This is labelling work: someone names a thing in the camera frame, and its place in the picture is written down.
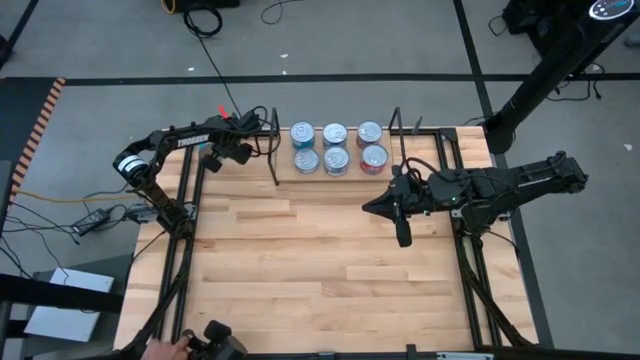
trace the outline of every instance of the black stand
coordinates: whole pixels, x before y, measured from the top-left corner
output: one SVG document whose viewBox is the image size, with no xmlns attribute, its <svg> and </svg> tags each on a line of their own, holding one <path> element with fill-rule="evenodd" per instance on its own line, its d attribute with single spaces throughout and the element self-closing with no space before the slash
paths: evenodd
<svg viewBox="0 0 640 360">
<path fill-rule="evenodd" d="M 7 61 L 10 53 L 11 47 L 9 46 L 9 41 L 0 35 L 0 68 Z"/>
<path fill-rule="evenodd" d="M 619 18 L 594 19 L 585 13 L 547 53 L 502 110 L 484 122 L 489 151 L 503 154 L 509 150 L 518 125 L 602 42 L 617 36 L 623 28 Z"/>
</svg>

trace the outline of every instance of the tin can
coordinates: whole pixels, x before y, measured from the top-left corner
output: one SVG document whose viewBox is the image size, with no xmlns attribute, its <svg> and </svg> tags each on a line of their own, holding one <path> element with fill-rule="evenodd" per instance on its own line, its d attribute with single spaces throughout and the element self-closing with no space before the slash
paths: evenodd
<svg viewBox="0 0 640 360">
<path fill-rule="evenodd" d="M 360 168 L 366 174 L 378 175 L 382 172 L 384 165 L 389 159 L 389 154 L 380 145 L 369 145 L 362 151 L 362 161 Z"/>
<path fill-rule="evenodd" d="M 318 169 L 320 157 L 313 149 L 300 149 L 293 156 L 293 164 L 299 172 L 311 174 Z"/>
<path fill-rule="evenodd" d="M 369 145 L 377 145 L 382 139 L 382 126 L 375 121 L 365 121 L 358 126 L 358 139 L 360 149 Z"/>
<path fill-rule="evenodd" d="M 324 169 L 331 176 L 342 176 L 349 168 L 349 152 L 344 148 L 334 146 L 324 152 Z"/>
<path fill-rule="evenodd" d="M 313 148 L 316 140 L 316 130 L 306 121 L 300 121 L 291 127 L 291 144 L 294 149 Z"/>
<path fill-rule="evenodd" d="M 324 148 L 332 146 L 344 147 L 347 143 L 347 127 L 339 123 L 331 123 L 322 129 L 322 143 Z"/>
</svg>

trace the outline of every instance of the blue can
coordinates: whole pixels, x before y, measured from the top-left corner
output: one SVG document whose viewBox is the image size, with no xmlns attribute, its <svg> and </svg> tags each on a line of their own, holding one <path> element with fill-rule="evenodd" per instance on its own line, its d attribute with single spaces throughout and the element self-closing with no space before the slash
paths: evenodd
<svg viewBox="0 0 640 360">
<path fill-rule="evenodd" d="M 316 140 L 316 129 L 306 121 L 300 121 L 291 127 L 291 144 L 294 149 L 313 148 Z"/>
<path fill-rule="evenodd" d="M 311 174 L 318 169 L 320 157 L 313 149 L 301 149 L 293 156 L 293 164 L 302 174 Z"/>
<path fill-rule="evenodd" d="M 360 149 L 364 149 L 369 145 L 380 143 L 382 138 L 382 126 L 375 121 L 365 121 L 358 126 L 358 138 L 356 142 Z"/>
<path fill-rule="evenodd" d="M 322 144 L 325 149 L 332 146 L 345 147 L 347 144 L 347 127 L 340 123 L 331 123 L 322 129 Z"/>
<path fill-rule="evenodd" d="M 324 152 L 324 169 L 328 175 L 342 176 L 349 169 L 349 152 L 341 147 L 331 147 Z"/>
</svg>

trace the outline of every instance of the orange striped tape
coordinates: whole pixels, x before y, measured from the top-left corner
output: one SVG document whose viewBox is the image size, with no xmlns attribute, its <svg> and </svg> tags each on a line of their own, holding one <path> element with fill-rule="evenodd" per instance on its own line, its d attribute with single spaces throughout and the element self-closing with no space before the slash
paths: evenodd
<svg viewBox="0 0 640 360">
<path fill-rule="evenodd" d="M 53 82 L 53 86 L 49 90 L 49 95 L 42 105 L 40 116 L 38 116 L 36 124 L 33 125 L 33 130 L 31 130 L 31 134 L 29 135 L 27 144 L 22 150 L 20 160 L 18 161 L 15 170 L 13 171 L 13 186 L 11 187 L 11 196 L 9 197 L 10 202 L 15 201 L 16 192 L 20 189 L 20 186 L 24 182 L 24 178 L 27 176 L 29 165 L 31 165 L 31 161 L 33 160 L 33 156 L 36 153 L 38 144 L 40 144 L 40 140 L 42 140 L 44 130 L 49 124 L 49 119 L 51 119 L 51 114 L 53 113 L 53 109 L 55 108 L 56 103 L 60 98 L 60 93 L 62 92 L 62 88 L 64 87 L 65 82 L 67 81 L 64 78 L 57 78 Z"/>
</svg>

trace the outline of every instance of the yellow cable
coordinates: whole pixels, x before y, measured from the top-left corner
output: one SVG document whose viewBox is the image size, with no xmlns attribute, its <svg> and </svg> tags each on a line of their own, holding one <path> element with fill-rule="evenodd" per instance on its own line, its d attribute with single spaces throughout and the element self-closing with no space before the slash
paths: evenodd
<svg viewBox="0 0 640 360">
<path fill-rule="evenodd" d="M 86 199 L 56 199 L 56 198 L 50 198 L 47 196 L 42 196 L 42 195 L 38 195 L 38 194 L 34 194 L 32 192 L 28 192 L 28 191 L 24 191 L 24 190 L 18 190 L 16 191 L 17 194 L 22 194 L 22 195 L 26 195 L 26 196 L 30 196 L 32 198 L 36 198 L 39 200 L 44 200 L 44 201 L 49 201 L 49 202 L 54 202 L 54 203 L 59 203 L 59 204 L 77 204 L 77 203 L 81 203 L 81 202 L 96 202 L 96 201 L 113 201 L 113 200 L 125 200 L 125 199 L 132 199 L 132 198 L 137 198 L 137 195 L 122 195 L 122 196 L 113 196 L 113 197 L 100 197 L 100 198 L 86 198 Z"/>
<path fill-rule="evenodd" d="M 176 13 L 176 0 L 172 0 L 171 10 L 167 9 L 167 4 L 165 3 L 165 0 L 160 0 L 160 4 L 162 5 L 162 8 L 164 9 L 164 11 L 166 11 L 168 14 L 173 15 Z"/>
</svg>

